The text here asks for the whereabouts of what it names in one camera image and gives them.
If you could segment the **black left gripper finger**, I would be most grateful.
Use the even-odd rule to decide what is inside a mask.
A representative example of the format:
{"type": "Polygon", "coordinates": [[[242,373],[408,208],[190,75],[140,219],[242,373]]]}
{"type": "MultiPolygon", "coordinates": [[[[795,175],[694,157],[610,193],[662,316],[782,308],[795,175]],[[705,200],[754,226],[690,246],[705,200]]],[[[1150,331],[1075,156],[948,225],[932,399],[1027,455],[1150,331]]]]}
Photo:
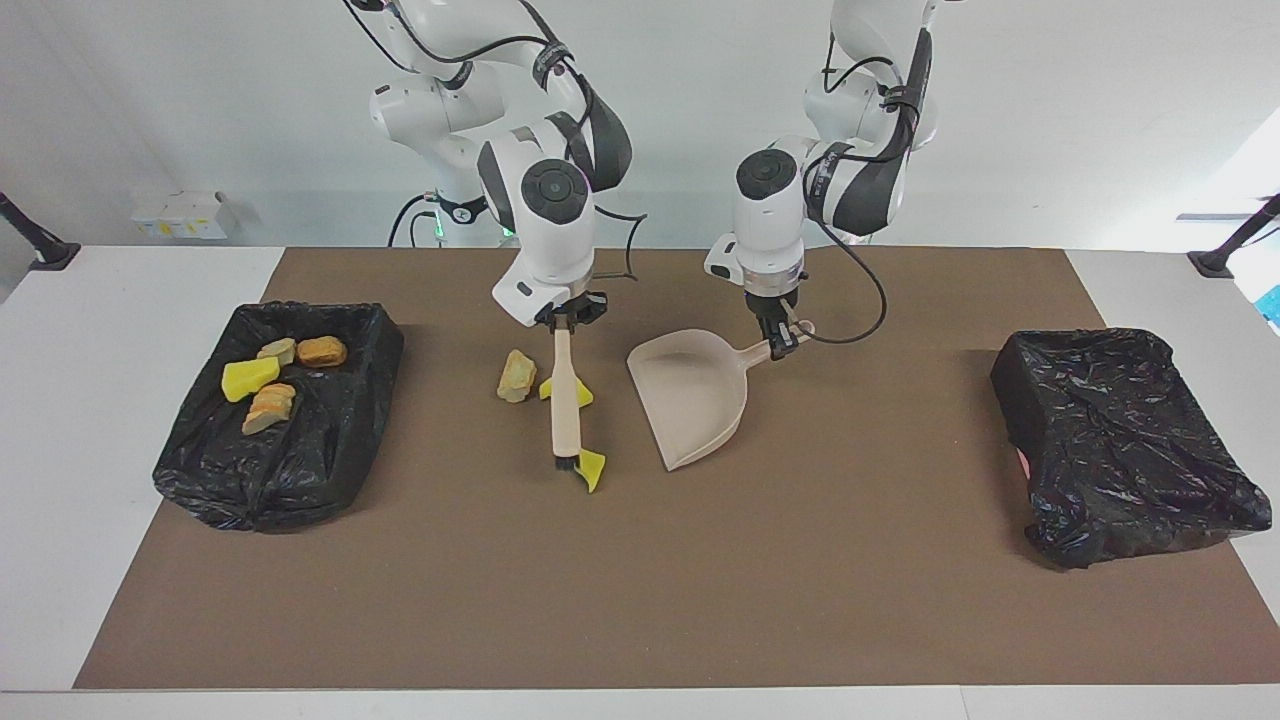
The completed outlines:
{"type": "Polygon", "coordinates": [[[806,322],[791,322],[782,316],[763,318],[763,340],[771,361],[780,361],[806,341],[806,322]]]}

